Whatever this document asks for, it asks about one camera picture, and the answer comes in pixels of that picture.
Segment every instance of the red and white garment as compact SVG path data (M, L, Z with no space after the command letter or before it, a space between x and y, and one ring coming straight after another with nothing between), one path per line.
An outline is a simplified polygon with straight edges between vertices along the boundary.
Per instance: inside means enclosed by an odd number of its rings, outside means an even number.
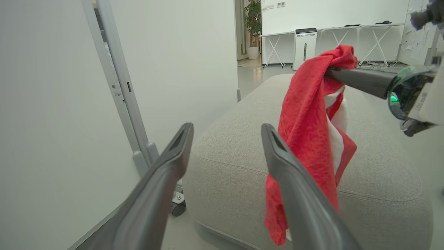
M357 147L345 134L345 86L325 77L325 72L330 66L353 69L356 64L353 47L348 45L339 45L304 62L291 79L279 120L279 135L336 209L337 185ZM265 225L276 245L285 243L288 224L281 191L270 175L266 183Z

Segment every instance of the potted plant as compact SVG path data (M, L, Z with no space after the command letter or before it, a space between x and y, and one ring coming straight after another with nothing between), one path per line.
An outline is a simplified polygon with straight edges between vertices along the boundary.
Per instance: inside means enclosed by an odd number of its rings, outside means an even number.
M259 56L259 35L262 32L261 0L248 0L245 7L245 24L250 32L250 47L247 48L248 59L257 59Z

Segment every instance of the gray ottoman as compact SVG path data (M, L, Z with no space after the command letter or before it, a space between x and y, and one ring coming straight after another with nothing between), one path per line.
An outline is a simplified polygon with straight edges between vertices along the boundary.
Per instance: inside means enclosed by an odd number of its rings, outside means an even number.
M268 171L260 128L278 127L291 77L268 79L197 138L183 179L187 209L199 224L255 249L277 249L264 225ZM365 250L427 250L433 214L421 179L363 95L345 91L347 134L358 149L338 188L340 215ZM290 248L287 242L280 249Z

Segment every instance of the white plant pot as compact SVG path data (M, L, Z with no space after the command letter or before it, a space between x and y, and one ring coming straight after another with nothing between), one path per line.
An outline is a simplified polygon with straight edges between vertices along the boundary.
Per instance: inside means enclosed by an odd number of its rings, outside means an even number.
M259 57L259 46L247 48L248 59L257 59Z

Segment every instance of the white appliance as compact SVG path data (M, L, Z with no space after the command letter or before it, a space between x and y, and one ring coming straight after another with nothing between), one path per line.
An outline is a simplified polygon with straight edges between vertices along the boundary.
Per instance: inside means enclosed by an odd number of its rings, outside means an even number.
M294 33L294 71L296 71L306 60L315 56L316 38L316 28L296 30Z

